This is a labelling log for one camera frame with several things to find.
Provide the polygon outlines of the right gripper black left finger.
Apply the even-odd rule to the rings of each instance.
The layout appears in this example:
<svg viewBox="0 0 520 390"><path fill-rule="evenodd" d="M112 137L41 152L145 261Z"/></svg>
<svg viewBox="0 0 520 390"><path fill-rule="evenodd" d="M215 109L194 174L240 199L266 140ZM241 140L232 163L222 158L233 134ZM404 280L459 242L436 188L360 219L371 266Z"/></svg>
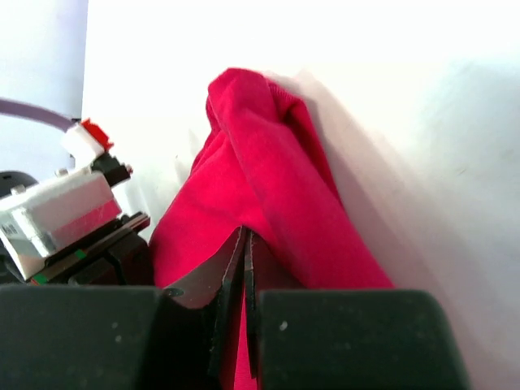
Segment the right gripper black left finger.
<svg viewBox="0 0 520 390"><path fill-rule="evenodd" d="M2 388L233 388L245 242L165 289L3 285Z"/></svg>

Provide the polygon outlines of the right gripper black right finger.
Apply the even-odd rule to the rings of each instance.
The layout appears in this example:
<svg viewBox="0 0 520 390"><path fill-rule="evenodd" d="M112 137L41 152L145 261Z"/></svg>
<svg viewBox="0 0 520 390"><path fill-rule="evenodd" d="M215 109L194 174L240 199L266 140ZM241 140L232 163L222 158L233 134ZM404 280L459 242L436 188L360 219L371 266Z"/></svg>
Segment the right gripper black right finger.
<svg viewBox="0 0 520 390"><path fill-rule="evenodd" d="M249 367L260 389L468 389L449 321L429 293L308 289L251 232Z"/></svg>

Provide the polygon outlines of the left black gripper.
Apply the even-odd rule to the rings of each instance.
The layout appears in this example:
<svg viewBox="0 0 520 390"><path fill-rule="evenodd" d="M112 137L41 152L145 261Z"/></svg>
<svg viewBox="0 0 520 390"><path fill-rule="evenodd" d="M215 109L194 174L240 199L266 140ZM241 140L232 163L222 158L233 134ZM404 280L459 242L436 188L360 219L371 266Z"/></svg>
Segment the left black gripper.
<svg viewBox="0 0 520 390"><path fill-rule="evenodd" d="M47 259L26 283L151 286L150 249L140 236L149 225L147 214L125 214Z"/></svg>

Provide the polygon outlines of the bright red t shirt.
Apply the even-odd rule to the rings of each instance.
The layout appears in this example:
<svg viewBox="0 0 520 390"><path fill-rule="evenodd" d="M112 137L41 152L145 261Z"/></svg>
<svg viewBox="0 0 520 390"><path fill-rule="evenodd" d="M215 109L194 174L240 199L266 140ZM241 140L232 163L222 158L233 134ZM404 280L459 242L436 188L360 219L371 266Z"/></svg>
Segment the bright red t shirt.
<svg viewBox="0 0 520 390"><path fill-rule="evenodd" d="M232 232L258 233L308 288L391 288L345 212L306 104L270 78L229 68L208 87L210 135L149 246L173 283Z"/></svg>

